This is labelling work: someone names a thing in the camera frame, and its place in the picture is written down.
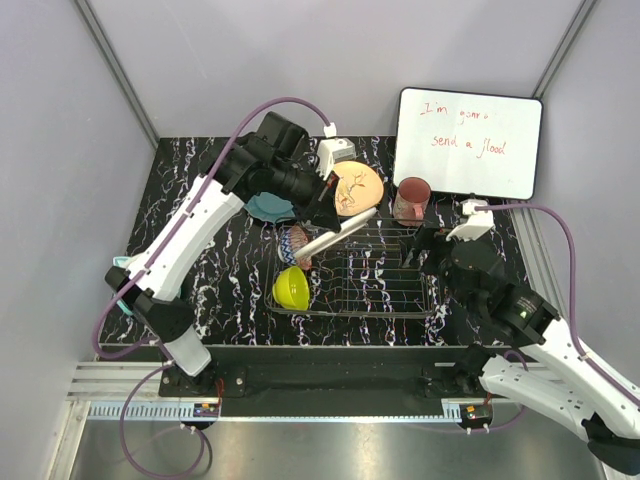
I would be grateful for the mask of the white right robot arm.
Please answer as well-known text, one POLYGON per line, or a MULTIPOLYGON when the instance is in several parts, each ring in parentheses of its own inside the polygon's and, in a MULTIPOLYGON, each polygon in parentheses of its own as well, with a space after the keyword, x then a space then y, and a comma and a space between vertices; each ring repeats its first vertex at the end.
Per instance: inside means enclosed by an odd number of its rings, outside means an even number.
POLYGON ((416 262, 421 252, 427 254, 423 271, 435 276, 453 300, 561 380, 550 382, 470 345, 453 367, 428 373, 428 393, 509 398, 564 426, 610 468, 638 474, 638 388, 628 395, 617 390, 612 383, 621 376, 598 356, 580 352, 568 321, 530 287, 511 282, 503 260, 484 242, 457 240, 450 229, 422 226, 409 243, 407 263, 416 262))

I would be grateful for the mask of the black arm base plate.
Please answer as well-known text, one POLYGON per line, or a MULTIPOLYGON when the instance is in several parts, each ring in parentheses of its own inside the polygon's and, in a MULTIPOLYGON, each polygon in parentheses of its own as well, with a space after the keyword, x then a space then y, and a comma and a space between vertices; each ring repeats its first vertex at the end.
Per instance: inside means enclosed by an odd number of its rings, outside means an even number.
POLYGON ((427 398, 478 397, 480 359, 500 347, 210 346, 212 362, 192 378, 177 367, 163 373, 162 397, 248 398, 303 393, 405 390, 427 398))

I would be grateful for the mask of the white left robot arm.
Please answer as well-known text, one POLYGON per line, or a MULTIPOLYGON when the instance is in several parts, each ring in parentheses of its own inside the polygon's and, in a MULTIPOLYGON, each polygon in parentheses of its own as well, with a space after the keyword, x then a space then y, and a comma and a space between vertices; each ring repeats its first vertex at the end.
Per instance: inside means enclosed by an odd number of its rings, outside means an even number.
POLYGON ((106 274, 115 298, 156 336, 193 395, 208 394, 216 372, 195 332, 194 312, 179 294, 186 274, 216 233, 263 192, 291 202, 302 221, 333 232, 341 228, 334 205, 337 176, 294 164, 307 137, 304 128, 275 112, 267 113, 254 132, 236 131, 147 250, 106 274))

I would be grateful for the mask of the yellow green bowl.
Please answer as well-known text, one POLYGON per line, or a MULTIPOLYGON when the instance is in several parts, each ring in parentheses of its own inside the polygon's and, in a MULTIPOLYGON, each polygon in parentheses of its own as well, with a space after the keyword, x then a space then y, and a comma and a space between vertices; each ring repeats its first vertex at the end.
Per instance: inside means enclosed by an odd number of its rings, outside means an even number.
POLYGON ((305 272, 298 266, 282 271, 272 287, 272 295, 285 309, 306 311, 311 294, 305 272))

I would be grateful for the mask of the white watermelon pattern plate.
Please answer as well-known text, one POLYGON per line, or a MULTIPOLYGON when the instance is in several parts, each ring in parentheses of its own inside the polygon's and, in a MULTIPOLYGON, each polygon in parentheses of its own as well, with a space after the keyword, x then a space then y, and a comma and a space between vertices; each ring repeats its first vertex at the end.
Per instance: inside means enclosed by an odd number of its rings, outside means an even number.
POLYGON ((317 253, 326 250, 338 241, 363 228, 376 213, 377 208, 372 207, 354 217, 349 218, 341 224, 341 228, 338 232, 329 231, 320 235, 318 238, 312 240, 306 246, 296 251, 294 254, 294 258, 296 260, 311 258, 317 253))

